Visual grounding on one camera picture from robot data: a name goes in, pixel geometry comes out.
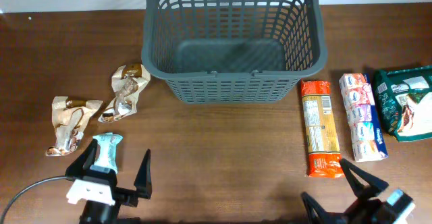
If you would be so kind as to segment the orange tan cracker package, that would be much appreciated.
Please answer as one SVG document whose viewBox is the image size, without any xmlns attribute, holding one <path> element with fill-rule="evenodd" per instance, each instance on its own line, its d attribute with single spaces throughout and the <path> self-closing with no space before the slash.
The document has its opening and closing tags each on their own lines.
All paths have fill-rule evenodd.
<svg viewBox="0 0 432 224">
<path fill-rule="evenodd" d="M 302 81 L 300 89 L 308 149 L 308 175 L 339 178 L 344 173 L 340 166 L 342 155 L 331 104 L 330 83 Z"/>
</svg>

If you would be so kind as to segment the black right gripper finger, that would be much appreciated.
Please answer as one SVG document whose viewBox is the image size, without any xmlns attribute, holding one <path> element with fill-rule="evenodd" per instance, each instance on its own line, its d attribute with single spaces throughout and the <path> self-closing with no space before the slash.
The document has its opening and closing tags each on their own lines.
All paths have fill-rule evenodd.
<svg viewBox="0 0 432 224">
<path fill-rule="evenodd" d="M 378 197 L 389 187 L 386 181 L 363 171 L 347 159 L 341 159 L 340 166 L 356 197 Z"/>
<path fill-rule="evenodd" d="M 309 224 L 332 224 L 330 214 L 308 193 L 301 193 Z"/>
</svg>

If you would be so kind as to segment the green white snack bag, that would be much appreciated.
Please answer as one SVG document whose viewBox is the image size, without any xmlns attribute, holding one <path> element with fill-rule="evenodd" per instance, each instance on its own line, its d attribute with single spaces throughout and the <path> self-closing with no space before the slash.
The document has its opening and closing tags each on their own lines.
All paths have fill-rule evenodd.
<svg viewBox="0 0 432 224">
<path fill-rule="evenodd" d="M 372 88 L 384 130 L 399 142 L 431 137 L 431 66 L 377 70 Z"/>
</svg>

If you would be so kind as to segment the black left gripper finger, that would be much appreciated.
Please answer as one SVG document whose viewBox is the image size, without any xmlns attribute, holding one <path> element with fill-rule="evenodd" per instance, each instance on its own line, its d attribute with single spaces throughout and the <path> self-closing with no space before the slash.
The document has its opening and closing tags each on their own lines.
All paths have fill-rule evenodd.
<svg viewBox="0 0 432 224">
<path fill-rule="evenodd" d="M 141 162 L 134 181 L 136 193 L 140 198 L 150 199 L 152 195 L 151 182 L 151 150 L 148 149 Z"/>
<path fill-rule="evenodd" d="M 65 176 L 68 179 L 82 178 L 94 164 L 97 153 L 97 141 L 93 139 L 85 151 L 66 169 Z"/>
</svg>

